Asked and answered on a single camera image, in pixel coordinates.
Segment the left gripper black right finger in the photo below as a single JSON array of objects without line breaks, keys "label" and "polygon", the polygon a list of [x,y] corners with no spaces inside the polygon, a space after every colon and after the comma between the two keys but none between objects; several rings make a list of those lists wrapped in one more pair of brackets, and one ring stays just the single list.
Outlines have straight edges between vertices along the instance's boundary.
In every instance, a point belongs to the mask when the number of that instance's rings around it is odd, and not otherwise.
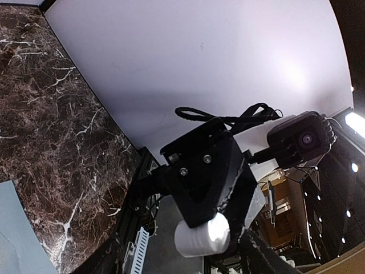
[{"label": "left gripper black right finger", "polygon": [[251,229],[247,229],[242,233],[239,239],[239,247],[242,273],[301,273],[280,258]]}]

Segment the small white glue cap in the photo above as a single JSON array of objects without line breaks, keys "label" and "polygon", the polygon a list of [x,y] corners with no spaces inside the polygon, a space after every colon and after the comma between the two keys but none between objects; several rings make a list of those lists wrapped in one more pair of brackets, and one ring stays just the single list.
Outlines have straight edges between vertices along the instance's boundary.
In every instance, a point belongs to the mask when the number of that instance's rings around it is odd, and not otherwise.
[{"label": "small white glue cap", "polygon": [[229,223],[221,213],[196,228],[189,228],[182,220],[174,234],[175,247],[186,258],[221,254],[227,250],[229,242]]}]

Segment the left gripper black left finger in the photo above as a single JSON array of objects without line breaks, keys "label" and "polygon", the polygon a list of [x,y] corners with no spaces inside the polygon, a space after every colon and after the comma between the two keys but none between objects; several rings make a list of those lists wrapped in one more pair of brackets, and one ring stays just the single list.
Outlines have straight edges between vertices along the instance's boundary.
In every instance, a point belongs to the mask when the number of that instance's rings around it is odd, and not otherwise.
[{"label": "left gripper black left finger", "polygon": [[115,232],[86,260],[82,273],[119,273],[123,252],[121,236]]}]

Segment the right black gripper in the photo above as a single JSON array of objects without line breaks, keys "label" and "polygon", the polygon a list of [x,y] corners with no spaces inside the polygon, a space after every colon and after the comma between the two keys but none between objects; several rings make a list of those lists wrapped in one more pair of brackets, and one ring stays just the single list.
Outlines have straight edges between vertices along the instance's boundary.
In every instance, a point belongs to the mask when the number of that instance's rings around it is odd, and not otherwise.
[{"label": "right black gripper", "polygon": [[265,204],[249,164],[220,118],[212,118],[160,150],[168,163],[168,188],[183,220],[196,228],[212,220],[226,203],[230,241],[238,242]]}]

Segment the light blue envelope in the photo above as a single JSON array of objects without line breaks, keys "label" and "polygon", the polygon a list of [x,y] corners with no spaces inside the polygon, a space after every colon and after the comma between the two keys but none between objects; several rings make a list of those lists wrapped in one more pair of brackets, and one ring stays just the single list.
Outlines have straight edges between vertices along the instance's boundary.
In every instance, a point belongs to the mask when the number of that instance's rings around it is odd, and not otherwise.
[{"label": "light blue envelope", "polygon": [[1,273],[57,273],[11,180],[1,183]]}]

